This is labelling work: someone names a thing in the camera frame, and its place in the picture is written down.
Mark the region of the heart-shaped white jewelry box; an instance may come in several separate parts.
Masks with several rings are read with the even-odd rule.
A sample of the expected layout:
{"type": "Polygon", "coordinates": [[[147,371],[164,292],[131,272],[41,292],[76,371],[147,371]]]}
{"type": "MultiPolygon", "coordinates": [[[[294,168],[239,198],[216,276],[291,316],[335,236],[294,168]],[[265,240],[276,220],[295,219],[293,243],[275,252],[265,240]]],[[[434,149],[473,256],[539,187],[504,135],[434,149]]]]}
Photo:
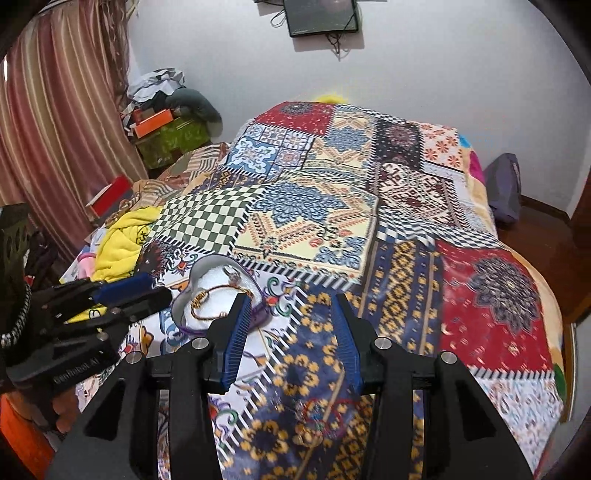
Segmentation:
{"type": "Polygon", "coordinates": [[[252,275],[228,256],[206,255],[192,266],[186,288],[172,301],[172,320],[184,333],[202,335],[228,314],[238,294],[250,297],[250,329],[270,319],[266,296],[252,275]]]}

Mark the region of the yellow cloth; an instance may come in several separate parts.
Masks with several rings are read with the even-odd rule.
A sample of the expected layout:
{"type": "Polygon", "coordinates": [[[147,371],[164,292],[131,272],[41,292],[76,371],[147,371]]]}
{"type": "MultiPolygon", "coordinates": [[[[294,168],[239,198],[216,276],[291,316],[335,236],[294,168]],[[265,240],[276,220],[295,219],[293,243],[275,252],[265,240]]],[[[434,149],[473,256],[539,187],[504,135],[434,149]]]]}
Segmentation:
{"type": "Polygon", "coordinates": [[[148,206],[129,211],[107,229],[96,252],[92,281],[111,283],[133,274],[142,246],[161,210],[148,206]]]}

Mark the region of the black studded object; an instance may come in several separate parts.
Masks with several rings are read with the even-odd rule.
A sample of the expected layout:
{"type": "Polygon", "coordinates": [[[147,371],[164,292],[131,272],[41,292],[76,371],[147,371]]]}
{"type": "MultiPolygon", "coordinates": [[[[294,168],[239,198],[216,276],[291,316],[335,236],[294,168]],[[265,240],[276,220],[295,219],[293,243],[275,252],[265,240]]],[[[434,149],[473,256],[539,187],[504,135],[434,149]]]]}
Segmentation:
{"type": "Polygon", "coordinates": [[[25,281],[28,250],[26,203],[1,207],[1,349],[14,346],[26,324],[31,288],[25,281]]]}

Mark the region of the red white box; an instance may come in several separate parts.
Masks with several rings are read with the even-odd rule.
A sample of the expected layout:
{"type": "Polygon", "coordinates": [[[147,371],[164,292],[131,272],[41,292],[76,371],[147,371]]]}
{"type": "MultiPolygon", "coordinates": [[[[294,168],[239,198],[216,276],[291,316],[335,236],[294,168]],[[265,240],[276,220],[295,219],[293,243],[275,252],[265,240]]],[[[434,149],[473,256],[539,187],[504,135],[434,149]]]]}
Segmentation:
{"type": "Polygon", "coordinates": [[[123,200],[132,197],[132,182],[124,175],[116,177],[100,190],[86,205],[86,209],[96,218],[103,218],[119,208],[123,200]]]}

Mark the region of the green patterned storage box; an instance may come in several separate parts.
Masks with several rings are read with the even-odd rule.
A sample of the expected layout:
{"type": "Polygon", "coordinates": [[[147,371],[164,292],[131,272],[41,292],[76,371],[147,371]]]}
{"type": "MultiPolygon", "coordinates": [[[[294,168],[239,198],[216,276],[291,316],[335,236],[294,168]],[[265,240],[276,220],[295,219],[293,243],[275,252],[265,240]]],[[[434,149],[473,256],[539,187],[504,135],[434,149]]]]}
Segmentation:
{"type": "Polygon", "coordinates": [[[135,141],[147,170],[168,167],[183,154],[211,140],[207,125],[197,119],[178,117],[172,122],[135,141]]]}

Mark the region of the red striped curtain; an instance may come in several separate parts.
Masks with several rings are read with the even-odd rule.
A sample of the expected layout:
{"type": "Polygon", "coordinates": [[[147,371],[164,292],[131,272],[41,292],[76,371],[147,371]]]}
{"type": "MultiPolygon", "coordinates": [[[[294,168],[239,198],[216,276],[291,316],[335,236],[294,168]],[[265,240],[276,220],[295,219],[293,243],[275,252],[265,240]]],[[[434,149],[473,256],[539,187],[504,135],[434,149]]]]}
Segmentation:
{"type": "Polygon", "coordinates": [[[92,230],[87,203],[147,176],[120,114],[128,99],[124,1],[66,1],[1,56],[1,203],[26,203],[65,257],[92,230]]]}

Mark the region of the orange shoe box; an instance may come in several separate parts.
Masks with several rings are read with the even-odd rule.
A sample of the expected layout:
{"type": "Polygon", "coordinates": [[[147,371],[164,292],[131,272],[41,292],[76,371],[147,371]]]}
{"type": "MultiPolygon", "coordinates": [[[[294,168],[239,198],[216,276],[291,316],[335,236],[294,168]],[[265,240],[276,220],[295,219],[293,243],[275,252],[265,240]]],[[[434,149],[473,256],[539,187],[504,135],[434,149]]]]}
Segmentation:
{"type": "Polygon", "coordinates": [[[167,125],[173,121],[173,115],[170,109],[161,110],[158,113],[140,121],[133,128],[134,134],[137,138],[142,138],[150,133],[158,130],[164,125],[167,125]]]}

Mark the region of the pile of clothes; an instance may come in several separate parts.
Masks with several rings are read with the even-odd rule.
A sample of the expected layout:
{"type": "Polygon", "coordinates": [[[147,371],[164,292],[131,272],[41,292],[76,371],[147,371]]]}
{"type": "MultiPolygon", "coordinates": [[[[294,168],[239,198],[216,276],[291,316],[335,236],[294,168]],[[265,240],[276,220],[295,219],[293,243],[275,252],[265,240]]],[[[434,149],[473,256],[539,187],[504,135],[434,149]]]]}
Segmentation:
{"type": "Polygon", "coordinates": [[[127,98],[140,107],[185,109],[205,123],[221,124],[221,115],[198,90],[185,86],[184,73],[176,68],[161,68],[138,77],[127,87],[127,98]]]}

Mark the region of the colourful patchwork bed quilt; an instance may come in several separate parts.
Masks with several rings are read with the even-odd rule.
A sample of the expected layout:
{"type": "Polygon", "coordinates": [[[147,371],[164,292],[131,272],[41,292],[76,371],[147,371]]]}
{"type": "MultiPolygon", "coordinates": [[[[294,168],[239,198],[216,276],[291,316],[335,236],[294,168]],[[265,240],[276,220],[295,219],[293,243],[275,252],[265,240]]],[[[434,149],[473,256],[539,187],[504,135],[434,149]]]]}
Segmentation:
{"type": "MultiPolygon", "coordinates": [[[[123,214],[161,207],[133,273],[179,295],[221,254],[266,296],[238,378],[209,400],[226,479],[356,479],[374,401],[356,398],[329,304],[345,293],[380,336],[456,353],[538,472],[563,409],[561,314],[540,273],[498,237],[472,146],[443,125],[346,104],[284,102],[230,144],[195,151],[177,179],[138,186],[123,214]]],[[[124,352],[190,340],[165,309],[124,352]]]]}

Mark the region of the grey purple backpack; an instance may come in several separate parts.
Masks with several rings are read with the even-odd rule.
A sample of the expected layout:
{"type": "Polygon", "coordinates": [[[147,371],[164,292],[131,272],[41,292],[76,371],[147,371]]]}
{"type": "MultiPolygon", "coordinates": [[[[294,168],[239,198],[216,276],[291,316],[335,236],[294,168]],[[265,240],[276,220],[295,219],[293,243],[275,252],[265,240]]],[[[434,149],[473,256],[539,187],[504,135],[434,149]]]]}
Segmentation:
{"type": "Polygon", "coordinates": [[[497,157],[484,170],[488,204],[496,222],[511,225],[521,212],[522,182],[518,159],[513,153],[497,157]]]}

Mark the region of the black framed wall panel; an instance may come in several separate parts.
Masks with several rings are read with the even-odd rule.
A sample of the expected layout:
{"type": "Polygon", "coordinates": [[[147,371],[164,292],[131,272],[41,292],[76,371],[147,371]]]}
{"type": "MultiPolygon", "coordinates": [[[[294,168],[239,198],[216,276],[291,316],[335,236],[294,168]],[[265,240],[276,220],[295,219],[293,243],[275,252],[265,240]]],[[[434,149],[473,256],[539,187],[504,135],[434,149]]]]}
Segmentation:
{"type": "Polygon", "coordinates": [[[356,1],[284,0],[291,38],[359,31],[356,1]]]}

